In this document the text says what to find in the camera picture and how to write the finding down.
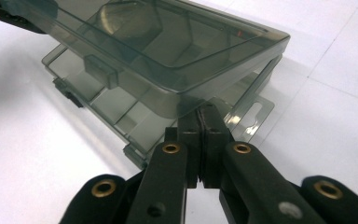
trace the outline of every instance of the black plastic part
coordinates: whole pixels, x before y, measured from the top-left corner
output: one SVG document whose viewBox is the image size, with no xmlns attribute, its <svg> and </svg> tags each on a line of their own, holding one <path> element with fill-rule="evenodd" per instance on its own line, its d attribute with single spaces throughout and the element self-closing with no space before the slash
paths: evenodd
<svg viewBox="0 0 358 224">
<path fill-rule="evenodd" d="M 187 147 L 187 187 L 194 189 L 199 180 L 202 146 L 198 110 L 179 118 L 177 130 L 177 140 Z"/>
<path fill-rule="evenodd" d="M 358 223 L 358 195 L 325 176 L 303 180 L 301 195 L 328 223 Z"/>
<path fill-rule="evenodd" d="M 23 17 L 11 15 L 7 11 L 1 8 L 0 5 L 0 21 L 3 21 L 5 23 L 20 27 L 22 29 L 37 33 L 37 34 L 44 34 L 42 30 L 34 26 L 32 23 L 30 23 L 28 20 L 26 20 Z"/>
<path fill-rule="evenodd" d="M 235 146 L 249 151 L 240 153 Z M 229 143 L 223 164 L 249 211 L 249 223 L 324 223 L 256 147 Z"/>
<path fill-rule="evenodd" d="M 219 189 L 222 153 L 231 133 L 213 104 L 200 106 L 199 116 L 203 126 L 200 179 L 206 189 Z"/>
<path fill-rule="evenodd" d="M 240 194 L 225 169 L 222 171 L 222 186 L 220 188 L 219 201 L 225 212 L 228 223 L 248 223 L 248 208 L 241 199 Z"/>
<path fill-rule="evenodd" d="M 69 91 L 69 88 L 66 86 L 65 82 L 63 82 L 60 78 L 55 78 L 53 83 L 55 88 L 59 90 L 62 95 L 72 101 L 72 103 L 74 103 L 77 107 L 83 107 L 81 102 Z"/>
<path fill-rule="evenodd" d="M 126 223 L 184 223 L 186 161 L 185 145 L 156 146 Z"/>
<path fill-rule="evenodd" d="M 96 197 L 94 186 L 102 180 L 112 180 L 116 189 L 110 195 Z M 87 182 L 69 204 L 61 224 L 99 223 L 111 224 L 120 207 L 120 197 L 125 189 L 125 181 L 116 175 L 99 175 Z"/>
</svg>

